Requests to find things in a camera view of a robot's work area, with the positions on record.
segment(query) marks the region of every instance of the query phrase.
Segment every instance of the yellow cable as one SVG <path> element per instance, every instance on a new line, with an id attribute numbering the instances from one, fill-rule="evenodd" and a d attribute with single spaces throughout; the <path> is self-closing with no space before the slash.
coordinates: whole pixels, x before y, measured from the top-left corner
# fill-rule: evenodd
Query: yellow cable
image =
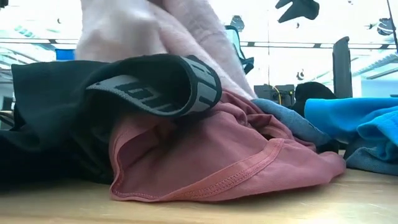
<path id="1" fill-rule="evenodd" d="M 276 92 L 278 93 L 279 104 L 282 105 L 282 97 L 280 96 L 279 90 L 272 85 L 269 85 L 269 86 L 271 86 L 274 90 L 276 90 Z"/>

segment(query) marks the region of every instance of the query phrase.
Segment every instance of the pink shirt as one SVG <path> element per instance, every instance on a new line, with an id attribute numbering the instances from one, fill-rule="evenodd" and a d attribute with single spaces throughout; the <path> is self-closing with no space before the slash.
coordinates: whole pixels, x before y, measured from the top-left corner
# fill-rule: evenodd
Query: pink shirt
<path id="1" fill-rule="evenodd" d="M 312 143 L 229 91 L 206 114 L 175 121 L 125 115 L 109 153 L 115 200 L 229 200 L 326 184 L 345 170 L 341 156 L 315 153 Z"/>

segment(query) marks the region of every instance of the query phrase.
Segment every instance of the black object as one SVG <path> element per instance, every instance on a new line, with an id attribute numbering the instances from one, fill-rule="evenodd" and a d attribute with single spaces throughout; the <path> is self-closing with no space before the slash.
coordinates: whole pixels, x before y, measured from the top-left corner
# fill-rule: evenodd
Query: black object
<path id="1" fill-rule="evenodd" d="M 239 31 L 235 26 L 225 26 L 227 31 L 232 31 L 235 36 L 233 46 L 235 48 L 236 54 L 238 55 L 239 60 L 243 66 L 244 73 L 247 75 L 254 68 L 254 58 L 246 58 L 243 54 L 241 48 L 241 39 L 239 37 Z"/>
<path id="2" fill-rule="evenodd" d="M 381 35 L 391 35 L 394 29 L 392 28 L 391 18 L 379 19 L 379 24 L 377 25 L 377 32 Z"/>
<path id="3" fill-rule="evenodd" d="M 0 187 L 28 181 L 113 180 L 109 135 L 122 113 L 169 118 L 205 111 L 221 82 L 196 57 L 13 65 L 14 127 L 0 131 Z"/>
<path id="4" fill-rule="evenodd" d="M 314 20 L 319 15 L 319 3 L 314 0 L 279 0 L 275 7 L 280 9 L 290 2 L 293 2 L 293 4 L 280 17 L 278 22 L 283 23 L 298 17 Z"/>
<path id="5" fill-rule="evenodd" d="M 292 110 L 296 111 L 302 117 L 304 116 L 305 102 L 308 99 L 326 99 L 332 100 L 337 99 L 336 95 L 324 84 L 318 82 L 306 82 L 298 84 L 295 90 L 296 102 L 291 107 Z"/>
<path id="6" fill-rule="evenodd" d="M 0 8 L 8 6 L 8 0 L 0 0 Z"/>
<path id="7" fill-rule="evenodd" d="M 333 100 L 337 99 L 337 97 L 333 94 L 333 92 L 326 87 L 325 85 L 318 82 L 306 82 L 298 84 L 295 91 L 295 99 L 296 102 L 290 108 L 296 111 L 303 118 L 305 103 L 308 99 L 317 98 L 317 99 L 326 99 Z M 330 142 L 317 147 L 317 153 L 323 152 L 335 152 L 338 153 L 339 149 L 343 149 L 344 145 L 337 140 L 331 140 Z"/>
<path id="8" fill-rule="evenodd" d="M 304 80 L 304 70 L 302 70 L 301 72 L 297 72 L 296 78 L 298 81 Z"/>
<path id="9" fill-rule="evenodd" d="M 344 37 L 333 45 L 333 86 L 337 98 L 353 97 L 348 41 L 349 37 Z"/>

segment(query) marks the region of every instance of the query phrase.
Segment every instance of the blue fabric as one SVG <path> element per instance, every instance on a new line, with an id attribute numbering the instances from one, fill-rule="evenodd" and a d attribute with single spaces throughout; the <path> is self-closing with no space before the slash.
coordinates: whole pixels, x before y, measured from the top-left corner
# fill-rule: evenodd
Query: blue fabric
<path id="1" fill-rule="evenodd" d="M 314 127 L 298 113 L 267 99 L 255 99 L 252 102 L 263 112 L 272 114 L 281 123 L 286 125 L 297 138 L 312 142 L 316 146 L 326 144 L 331 138 Z"/>
<path id="2" fill-rule="evenodd" d="M 55 49 L 56 60 L 74 60 L 75 50 L 73 49 Z"/>
<path id="3" fill-rule="evenodd" d="M 348 142 L 348 167 L 398 175 L 398 98 L 310 99 L 305 117 Z"/>

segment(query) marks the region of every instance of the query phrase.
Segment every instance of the gray fabric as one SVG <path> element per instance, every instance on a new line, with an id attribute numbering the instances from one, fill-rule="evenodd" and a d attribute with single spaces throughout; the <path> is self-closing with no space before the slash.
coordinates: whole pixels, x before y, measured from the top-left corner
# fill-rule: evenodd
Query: gray fabric
<path id="1" fill-rule="evenodd" d="M 298 113 L 267 99 L 255 99 L 252 102 L 263 112 L 272 114 L 286 125 L 297 138 L 312 142 L 316 146 L 326 144 L 331 140 L 329 135 L 314 127 L 308 120 Z"/>
<path id="2" fill-rule="evenodd" d="M 140 79 L 132 75 L 112 77 L 90 85 L 87 90 L 112 93 L 157 116 L 173 116 L 180 113 L 179 116 L 183 116 L 210 109 L 211 105 L 215 105 L 221 96 L 221 83 L 216 79 L 218 78 L 217 74 L 199 62 L 184 57 L 181 59 L 186 71 L 184 75 L 190 80 L 190 92 L 181 93 L 190 94 L 185 105 L 170 101 L 150 85 L 142 83 Z"/>

